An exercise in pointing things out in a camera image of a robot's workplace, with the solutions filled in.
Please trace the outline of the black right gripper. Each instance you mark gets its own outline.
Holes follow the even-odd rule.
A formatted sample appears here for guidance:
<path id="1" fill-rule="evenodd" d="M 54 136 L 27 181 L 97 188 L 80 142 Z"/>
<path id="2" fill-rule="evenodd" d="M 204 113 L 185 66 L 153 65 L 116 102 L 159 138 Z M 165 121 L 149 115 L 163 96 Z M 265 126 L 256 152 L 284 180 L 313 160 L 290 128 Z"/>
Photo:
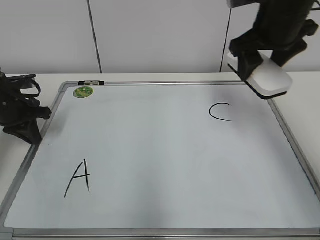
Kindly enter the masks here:
<path id="1" fill-rule="evenodd" d="M 238 57 L 238 76 L 246 82 L 253 71 L 263 63 L 258 50 L 273 50 L 270 59 L 279 67 L 283 67 L 307 49 L 293 48 L 294 45 L 303 41 L 306 36 L 313 36 L 317 30 L 318 24 L 312 19 L 256 20 L 252 29 L 231 40 L 229 45 L 229 51 Z"/>

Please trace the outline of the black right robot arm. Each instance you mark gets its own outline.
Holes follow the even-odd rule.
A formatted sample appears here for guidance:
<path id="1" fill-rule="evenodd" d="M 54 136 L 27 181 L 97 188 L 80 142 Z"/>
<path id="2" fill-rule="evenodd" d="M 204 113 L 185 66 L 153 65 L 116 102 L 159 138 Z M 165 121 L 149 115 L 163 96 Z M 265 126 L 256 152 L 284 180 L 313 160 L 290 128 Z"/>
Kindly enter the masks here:
<path id="1" fill-rule="evenodd" d="M 283 67 L 307 49 L 304 37 L 313 36 L 319 28 L 308 18 L 313 0 L 259 0 L 258 4 L 253 27 L 229 45 L 229 51 L 238 59 L 236 73 L 244 82 L 262 65 L 260 51 L 271 51 L 270 59 Z"/>

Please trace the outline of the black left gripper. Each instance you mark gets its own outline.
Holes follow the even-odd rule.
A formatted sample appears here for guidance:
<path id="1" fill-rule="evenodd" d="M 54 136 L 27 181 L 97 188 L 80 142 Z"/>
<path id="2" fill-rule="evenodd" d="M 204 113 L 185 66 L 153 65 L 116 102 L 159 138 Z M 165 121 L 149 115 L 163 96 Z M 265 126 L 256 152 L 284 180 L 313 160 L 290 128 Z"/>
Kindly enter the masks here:
<path id="1" fill-rule="evenodd" d="M 17 137 L 30 145 L 38 145 L 42 141 L 36 119 L 49 120 L 52 111 L 49 107 L 40 106 L 37 97 L 40 95 L 40 85 L 35 81 L 35 74 L 8 77 L 0 73 L 0 124 L 5 126 L 3 132 Z M 22 89 L 37 89 L 36 94 L 22 93 Z M 28 111 L 33 109 L 33 120 L 17 125 Z"/>

